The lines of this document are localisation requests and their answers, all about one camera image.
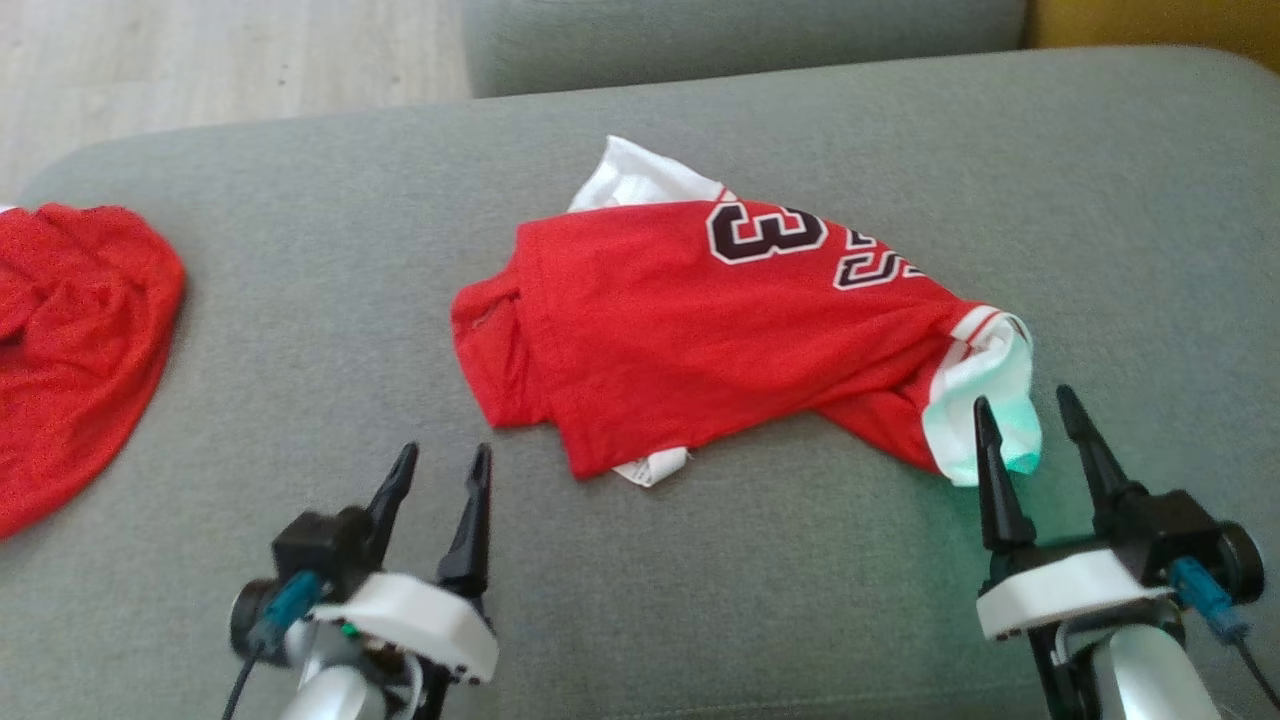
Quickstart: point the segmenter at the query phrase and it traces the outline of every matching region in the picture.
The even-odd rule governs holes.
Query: gray fabric surface
[[[1012,50],[1024,0],[467,0],[481,97]]]
[[[1280,553],[1280,81],[1234,56],[1100,49],[909,60],[140,137],[26,205],[118,202],[184,258],[175,348],[132,442],[0,546],[5,716],[215,717],[227,609],[303,507],[362,501],[424,443],[389,565],[430,573],[472,447],[497,478],[502,661],[453,717],[1036,717],[1029,652],[982,641],[977,497],[814,416],[700,450],[652,492],[570,479],[552,428],[493,433],[448,305],[561,211],[604,135],[891,243],[1037,340],[1042,537],[1088,528],[1052,401],[1130,474]],[[1248,609],[1280,673],[1280,593]],[[1240,717],[1261,696],[1192,623]],[[250,680],[273,717],[294,678]]]

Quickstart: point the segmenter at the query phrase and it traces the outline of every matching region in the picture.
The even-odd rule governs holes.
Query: jersey number
[[[849,231],[845,247],[856,252],[840,259],[840,265],[836,268],[836,290],[856,290],[924,274],[874,237],[860,232]]]
[[[707,219],[707,234],[712,254],[736,265],[820,247],[827,240],[827,223],[790,208],[748,218],[741,202],[724,202]]]

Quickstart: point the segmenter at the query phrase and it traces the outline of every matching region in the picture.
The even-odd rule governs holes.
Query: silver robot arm
[[[417,447],[408,445],[367,509],[303,512],[273,543],[278,579],[248,583],[232,610],[232,648],[301,674],[284,720],[436,720],[448,689],[493,679],[498,641],[484,614],[492,452],[476,451],[468,500],[438,579],[381,569]]]
[[[1071,388],[1057,395],[1084,465],[1094,534],[1041,544],[1001,460],[991,407],[974,404],[983,544],[992,553],[977,602],[983,634],[1027,635],[1053,720],[1219,720],[1184,648],[1183,610],[1194,606],[1251,661],[1248,625],[1230,606],[1262,594],[1257,547],[1187,492],[1152,496],[1130,480]]]

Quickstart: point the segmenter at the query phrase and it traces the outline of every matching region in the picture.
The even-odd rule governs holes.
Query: wooden floor
[[[102,140],[466,97],[466,0],[0,0],[0,205]]]

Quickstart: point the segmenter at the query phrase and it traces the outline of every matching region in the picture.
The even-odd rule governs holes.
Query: crumpled red cloth
[[[182,261],[124,208],[0,213],[0,538],[70,501],[142,416]]]

